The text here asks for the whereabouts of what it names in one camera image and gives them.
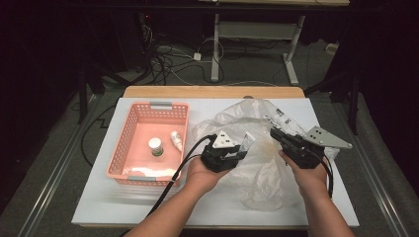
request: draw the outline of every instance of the wooden table edge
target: wooden table edge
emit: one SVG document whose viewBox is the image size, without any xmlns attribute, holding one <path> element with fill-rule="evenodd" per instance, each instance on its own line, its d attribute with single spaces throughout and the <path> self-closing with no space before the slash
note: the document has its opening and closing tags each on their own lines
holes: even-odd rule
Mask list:
<svg viewBox="0 0 419 237">
<path fill-rule="evenodd" d="M 130 86 L 125 98 L 305 98 L 299 87 Z"/>
</svg>

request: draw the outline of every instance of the white table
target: white table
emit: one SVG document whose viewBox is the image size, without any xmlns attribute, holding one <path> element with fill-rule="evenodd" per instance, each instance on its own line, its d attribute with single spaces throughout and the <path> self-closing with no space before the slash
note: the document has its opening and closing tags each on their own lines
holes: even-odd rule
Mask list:
<svg viewBox="0 0 419 237">
<path fill-rule="evenodd" d="M 120 99 L 108 132 L 99 151 L 83 195 L 77 205 L 72 223 L 82 226 L 133 226 L 149 212 L 163 188 L 121 186 L 106 176 L 114 148 L 125 122 L 126 113 L 134 101 L 186 102 L 190 104 L 190 120 L 186 150 L 194 145 L 192 128 L 204 119 L 212 119 L 241 99 L 186 99 L 186 98 L 123 98 Z M 291 118 L 305 128 L 317 125 L 312 105 L 308 99 L 270 99 Z M 333 200 L 350 226 L 359 226 L 348 194 L 336 166 Z M 169 196 L 179 188 L 172 188 Z M 255 211 L 240 202 L 239 193 L 217 186 L 197 204 L 187 222 L 191 228 L 262 228 L 298 229 L 308 225 L 303 203 L 276 211 Z"/>
</svg>

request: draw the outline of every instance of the small jar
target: small jar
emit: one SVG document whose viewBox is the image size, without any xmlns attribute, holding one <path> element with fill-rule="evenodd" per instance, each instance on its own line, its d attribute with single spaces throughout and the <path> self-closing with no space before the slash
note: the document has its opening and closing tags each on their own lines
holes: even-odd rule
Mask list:
<svg viewBox="0 0 419 237">
<path fill-rule="evenodd" d="M 151 149 L 153 156 L 161 156 L 163 154 L 163 147 L 161 146 L 160 138 L 154 137 L 148 141 L 148 146 Z"/>
</svg>

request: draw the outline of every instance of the white metal frame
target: white metal frame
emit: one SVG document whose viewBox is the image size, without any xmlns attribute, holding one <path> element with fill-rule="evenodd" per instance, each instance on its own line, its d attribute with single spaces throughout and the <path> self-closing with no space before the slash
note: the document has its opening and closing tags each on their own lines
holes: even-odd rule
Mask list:
<svg viewBox="0 0 419 237">
<path fill-rule="evenodd" d="M 273 23 L 249 23 L 249 22 L 221 22 L 219 14 L 215 14 L 213 31 L 213 53 L 211 77 L 212 82 L 218 81 L 219 76 L 219 38 L 248 38 L 248 39 L 267 39 L 267 40 L 292 40 L 290 50 L 283 54 L 290 82 L 298 85 L 298 80 L 293 69 L 293 53 L 302 30 L 305 16 L 300 16 L 296 24 L 273 24 Z"/>
</svg>

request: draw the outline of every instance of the pink plastic basket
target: pink plastic basket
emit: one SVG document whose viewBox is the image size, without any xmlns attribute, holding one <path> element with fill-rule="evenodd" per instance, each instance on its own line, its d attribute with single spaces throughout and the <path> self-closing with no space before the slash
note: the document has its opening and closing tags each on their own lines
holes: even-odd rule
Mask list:
<svg viewBox="0 0 419 237">
<path fill-rule="evenodd" d="M 108 177 L 124 185 L 166 186 L 184 156 L 173 145 L 170 132 L 178 131 L 185 147 L 188 118 L 186 103 L 132 103 L 107 170 Z M 162 142 L 160 156 L 154 156 L 148 146 L 153 137 Z M 179 186 L 179 179 L 174 185 Z"/>
</svg>

